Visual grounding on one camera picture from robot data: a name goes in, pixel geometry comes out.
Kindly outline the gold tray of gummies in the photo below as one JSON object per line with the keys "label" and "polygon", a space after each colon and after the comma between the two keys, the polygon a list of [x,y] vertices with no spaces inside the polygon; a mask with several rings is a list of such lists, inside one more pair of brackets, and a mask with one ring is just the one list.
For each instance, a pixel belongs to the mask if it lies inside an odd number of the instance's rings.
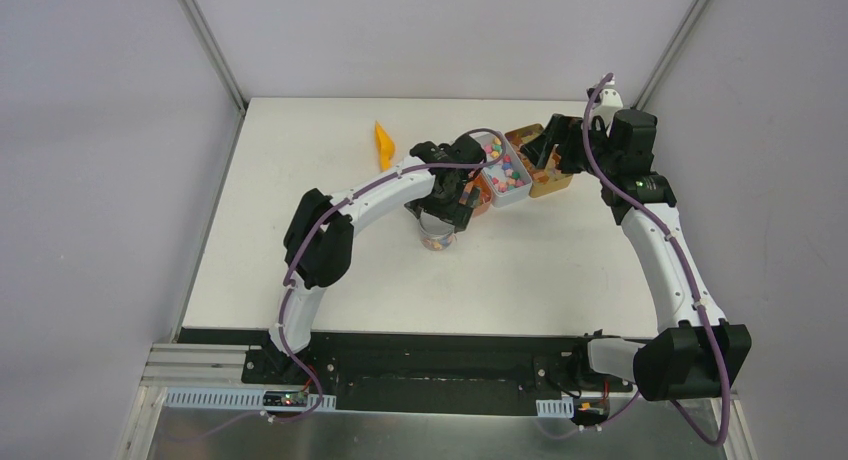
{"label": "gold tray of gummies", "polygon": [[572,180],[571,174],[563,174],[556,169],[557,161],[560,159],[557,153],[553,152],[549,156],[545,167],[537,168],[520,152],[522,146],[535,140],[542,131],[543,126],[541,124],[532,124],[505,134],[506,139],[516,152],[517,158],[521,160],[522,165],[530,176],[531,187],[528,193],[530,198],[539,198],[565,189]]}

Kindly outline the clear plastic jar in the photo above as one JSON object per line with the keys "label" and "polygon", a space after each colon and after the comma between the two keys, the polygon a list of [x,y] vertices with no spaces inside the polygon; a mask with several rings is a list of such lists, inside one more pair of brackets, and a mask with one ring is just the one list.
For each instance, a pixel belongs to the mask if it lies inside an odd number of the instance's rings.
{"label": "clear plastic jar", "polygon": [[456,240],[455,230],[451,226],[449,226],[447,229],[435,231],[421,229],[419,233],[421,244],[424,248],[430,251],[447,250],[454,244]]}

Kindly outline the yellow plastic scoop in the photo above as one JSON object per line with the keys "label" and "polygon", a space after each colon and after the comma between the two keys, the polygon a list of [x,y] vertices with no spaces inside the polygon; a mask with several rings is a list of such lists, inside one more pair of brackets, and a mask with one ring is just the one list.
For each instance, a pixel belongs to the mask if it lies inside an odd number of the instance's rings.
{"label": "yellow plastic scoop", "polygon": [[395,143],[378,121],[374,125],[374,138],[379,168],[381,171],[387,171],[392,166],[396,149]]}

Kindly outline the orange tray of lollipops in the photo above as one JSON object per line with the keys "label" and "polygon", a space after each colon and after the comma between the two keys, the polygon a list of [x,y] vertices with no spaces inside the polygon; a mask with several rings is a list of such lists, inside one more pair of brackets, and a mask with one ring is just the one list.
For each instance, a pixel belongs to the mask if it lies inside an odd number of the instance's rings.
{"label": "orange tray of lollipops", "polygon": [[469,182],[461,196],[461,203],[473,208],[473,218],[485,214],[491,206],[491,201],[491,189],[482,175]]}

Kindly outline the clear jar lid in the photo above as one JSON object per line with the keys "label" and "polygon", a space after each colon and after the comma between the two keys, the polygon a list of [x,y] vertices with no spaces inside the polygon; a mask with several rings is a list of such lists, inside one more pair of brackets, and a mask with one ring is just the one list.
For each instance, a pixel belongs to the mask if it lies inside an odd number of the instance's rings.
{"label": "clear jar lid", "polygon": [[419,217],[419,230],[423,238],[439,241],[455,233],[453,225],[426,212]]}

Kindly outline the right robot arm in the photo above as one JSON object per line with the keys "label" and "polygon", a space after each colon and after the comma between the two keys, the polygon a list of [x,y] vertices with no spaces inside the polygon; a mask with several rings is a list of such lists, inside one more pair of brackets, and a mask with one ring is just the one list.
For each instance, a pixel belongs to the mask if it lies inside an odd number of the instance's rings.
{"label": "right robot arm", "polygon": [[522,159],[534,167],[552,161],[557,172],[588,173],[636,252],[657,318],[646,343],[595,333],[567,364],[583,390],[607,376],[631,382],[648,401],[726,399],[752,347],[743,324],[732,324],[712,299],[683,235],[669,181],[653,170],[656,116],[619,110],[588,123],[555,114],[520,140]]}

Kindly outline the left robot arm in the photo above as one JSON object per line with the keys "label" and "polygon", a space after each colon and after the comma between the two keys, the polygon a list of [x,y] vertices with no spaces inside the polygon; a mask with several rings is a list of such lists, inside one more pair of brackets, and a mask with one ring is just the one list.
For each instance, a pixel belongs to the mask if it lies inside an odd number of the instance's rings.
{"label": "left robot arm", "polygon": [[357,234],[399,208],[464,231],[473,208],[462,195],[486,161],[484,148],[469,132],[451,143],[419,143],[397,165],[360,186],[333,195],[307,191],[283,238],[287,270],[279,312],[268,329],[275,348],[266,363],[269,374],[286,385],[303,376],[305,358],[299,352],[310,343],[326,289],[350,268]]}

